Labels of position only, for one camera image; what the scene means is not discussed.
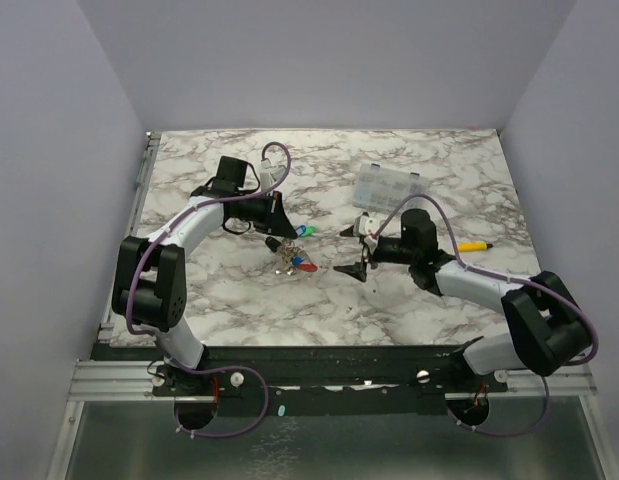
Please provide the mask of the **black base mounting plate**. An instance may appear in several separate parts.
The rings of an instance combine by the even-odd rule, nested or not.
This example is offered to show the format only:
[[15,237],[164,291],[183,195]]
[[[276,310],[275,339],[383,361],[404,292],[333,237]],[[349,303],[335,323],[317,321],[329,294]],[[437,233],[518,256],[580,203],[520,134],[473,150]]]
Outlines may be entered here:
[[196,421],[213,416],[443,415],[459,395],[484,404],[505,381],[460,366],[452,346],[219,347],[204,354],[204,375],[162,362],[151,347],[96,344],[93,361],[153,363],[149,396]]

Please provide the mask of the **clear plastic organizer box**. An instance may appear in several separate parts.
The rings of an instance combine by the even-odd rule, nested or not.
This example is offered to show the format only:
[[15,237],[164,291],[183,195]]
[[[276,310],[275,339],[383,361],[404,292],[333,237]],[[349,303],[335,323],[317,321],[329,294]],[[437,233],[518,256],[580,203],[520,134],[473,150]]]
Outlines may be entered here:
[[405,197],[424,193],[427,187],[427,180],[419,173],[367,163],[356,177],[352,205],[368,212],[391,213]]

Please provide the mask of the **bunch of silver keys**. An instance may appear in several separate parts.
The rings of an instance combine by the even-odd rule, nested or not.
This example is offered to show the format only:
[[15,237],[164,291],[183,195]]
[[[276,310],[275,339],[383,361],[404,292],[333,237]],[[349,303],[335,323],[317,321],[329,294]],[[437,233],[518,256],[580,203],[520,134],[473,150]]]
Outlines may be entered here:
[[277,275],[292,275],[303,262],[301,249],[295,246],[293,240],[268,236],[265,239],[265,245],[276,256],[274,271]]

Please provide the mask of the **aluminium frame rail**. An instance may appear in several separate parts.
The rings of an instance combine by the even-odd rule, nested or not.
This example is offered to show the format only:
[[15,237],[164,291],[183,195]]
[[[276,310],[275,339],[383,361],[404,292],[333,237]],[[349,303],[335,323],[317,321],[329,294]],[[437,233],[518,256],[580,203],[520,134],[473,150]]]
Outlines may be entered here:
[[[168,390],[164,396],[153,393],[153,376],[147,371],[147,361],[80,361],[70,383],[71,402],[177,401],[211,402],[210,395],[178,394]],[[589,368],[564,367],[547,379],[554,397],[593,396],[598,392]],[[539,377],[523,371],[506,374],[505,391],[489,390],[491,398],[540,397],[543,394]]]

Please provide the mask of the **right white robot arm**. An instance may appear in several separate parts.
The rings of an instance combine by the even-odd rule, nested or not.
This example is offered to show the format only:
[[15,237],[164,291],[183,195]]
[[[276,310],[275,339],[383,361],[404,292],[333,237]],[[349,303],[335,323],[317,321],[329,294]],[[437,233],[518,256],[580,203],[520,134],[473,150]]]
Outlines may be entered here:
[[592,346],[592,335],[557,275],[543,271],[530,278],[508,277],[464,266],[439,247],[436,226],[422,209],[401,214],[397,237],[379,234],[379,227],[363,213],[341,231],[341,236],[357,239],[362,251],[359,261],[338,267],[338,272],[365,281],[368,268],[405,265],[421,290],[469,301],[506,320],[507,332],[461,348],[460,359],[448,367],[456,389],[470,391],[498,370],[527,369],[547,377]]

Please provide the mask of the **yellow marker pen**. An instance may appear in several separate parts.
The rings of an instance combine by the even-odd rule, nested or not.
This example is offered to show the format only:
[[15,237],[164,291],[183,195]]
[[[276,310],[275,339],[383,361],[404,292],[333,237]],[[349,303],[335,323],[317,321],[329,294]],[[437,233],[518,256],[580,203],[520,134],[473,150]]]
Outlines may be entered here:
[[492,247],[493,247],[492,243],[474,242],[474,243],[459,244],[458,245],[458,250],[461,253],[468,253],[468,252],[486,251],[486,250],[491,249]]

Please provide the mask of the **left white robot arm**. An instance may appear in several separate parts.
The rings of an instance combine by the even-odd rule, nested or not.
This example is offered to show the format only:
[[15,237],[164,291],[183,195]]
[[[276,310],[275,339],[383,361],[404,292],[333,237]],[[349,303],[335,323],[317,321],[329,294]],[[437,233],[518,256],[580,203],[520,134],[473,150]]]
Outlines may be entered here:
[[207,388],[210,371],[200,363],[205,346],[184,320],[188,256],[230,219],[265,235],[297,237],[281,192],[262,195],[244,188],[250,167],[221,157],[216,174],[173,219],[148,237],[126,237],[119,247],[111,308],[125,318],[131,334],[153,337],[165,358],[179,365],[175,382],[191,395]]

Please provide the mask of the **left side aluminium rail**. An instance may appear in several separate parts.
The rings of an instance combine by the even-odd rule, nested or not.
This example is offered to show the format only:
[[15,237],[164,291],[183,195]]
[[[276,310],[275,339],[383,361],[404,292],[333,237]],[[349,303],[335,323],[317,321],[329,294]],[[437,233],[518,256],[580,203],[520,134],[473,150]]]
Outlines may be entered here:
[[[151,174],[155,165],[156,155],[162,137],[162,133],[156,131],[147,132],[146,135],[147,144],[143,151],[140,166],[133,184],[134,198],[131,204],[131,210],[123,237],[137,232],[148,192],[148,185],[150,183]],[[115,279],[112,279],[108,297],[105,302],[103,315],[98,326],[96,337],[97,343],[109,343],[113,335],[115,321],[112,319],[114,314],[112,313],[111,302],[114,283]]]

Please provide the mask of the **red black key holder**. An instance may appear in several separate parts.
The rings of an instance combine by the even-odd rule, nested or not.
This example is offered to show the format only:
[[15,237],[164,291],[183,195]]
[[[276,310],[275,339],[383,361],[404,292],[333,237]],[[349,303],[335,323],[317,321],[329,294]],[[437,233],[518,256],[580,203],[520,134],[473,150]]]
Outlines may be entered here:
[[301,263],[295,266],[295,269],[305,273],[315,273],[319,267],[313,263]]

